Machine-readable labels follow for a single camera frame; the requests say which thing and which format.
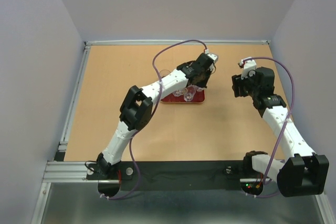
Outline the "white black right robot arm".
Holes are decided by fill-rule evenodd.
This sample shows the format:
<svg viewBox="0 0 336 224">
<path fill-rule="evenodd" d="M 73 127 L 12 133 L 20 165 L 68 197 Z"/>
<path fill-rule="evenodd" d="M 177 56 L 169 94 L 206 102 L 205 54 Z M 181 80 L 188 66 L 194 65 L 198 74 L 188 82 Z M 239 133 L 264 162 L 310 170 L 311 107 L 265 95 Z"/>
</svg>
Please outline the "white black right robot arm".
<svg viewBox="0 0 336 224">
<path fill-rule="evenodd" d="M 319 195 L 323 192 L 329 169 L 325 155 L 318 155 L 303 139 L 291 120 L 283 98 L 274 93 L 275 74 L 270 68 L 243 67 L 232 77 L 236 97 L 250 96 L 253 106 L 279 141 L 282 163 L 262 151 L 246 153 L 241 170 L 253 177 L 262 173 L 276 182 L 285 197 Z"/>
</svg>

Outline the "clear faceted glass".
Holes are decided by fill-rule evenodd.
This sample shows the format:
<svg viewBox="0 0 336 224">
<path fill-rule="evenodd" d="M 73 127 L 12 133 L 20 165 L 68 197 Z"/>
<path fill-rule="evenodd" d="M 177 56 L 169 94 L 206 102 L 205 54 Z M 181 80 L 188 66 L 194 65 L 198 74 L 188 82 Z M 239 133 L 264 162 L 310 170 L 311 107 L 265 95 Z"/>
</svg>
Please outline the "clear faceted glass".
<svg viewBox="0 0 336 224">
<path fill-rule="evenodd" d="M 180 96 L 184 95 L 184 93 L 185 93 L 185 89 L 179 89 L 179 90 L 174 91 L 173 95 L 175 97 L 180 97 Z"/>
<path fill-rule="evenodd" d="M 196 90 L 193 86 L 189 86 L 185 88 L 185 92 L 183 95 L 183 99 L 185 102 L 191 102 L 194 98 Z"/>
<path fill-rule="evenodd" d="M 164 77 L 168 76 L 170 73 L 171 72 L 167 69 L 163 69 L 159 72 L 161 78 L 164 78 Z"/>
<path fill-rule="evenodd" d="M 194 89 L 196 90 L 196 92 L 202 92 L 204 90 L 204 88 L 200 88 L 196 85 L 194 85 Z"/>
</svg>

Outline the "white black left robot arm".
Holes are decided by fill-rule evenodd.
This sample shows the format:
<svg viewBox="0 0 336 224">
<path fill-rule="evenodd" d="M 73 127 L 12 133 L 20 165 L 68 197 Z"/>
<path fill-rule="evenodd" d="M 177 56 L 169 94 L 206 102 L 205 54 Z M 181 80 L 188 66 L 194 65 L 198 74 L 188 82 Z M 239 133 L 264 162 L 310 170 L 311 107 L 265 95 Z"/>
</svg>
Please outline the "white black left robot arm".
<svg viewBox="0 0 336 224">
<path fill-rule="evenodd" d="M 206 88 L 207 82 L 218 62 L 218 56 L 202 53 L 194 61 L 185 62 L 162 80 L 143 86 L 132 86 L 120 107 L 118 126 L 108 146 L 98 155 L 99 173 L 106 179 L 117 172 L 124 149 L 136 132 L 141 131 L 152 118 L 152 109 L 158 101 L 189 85 Z"/>
</svg>

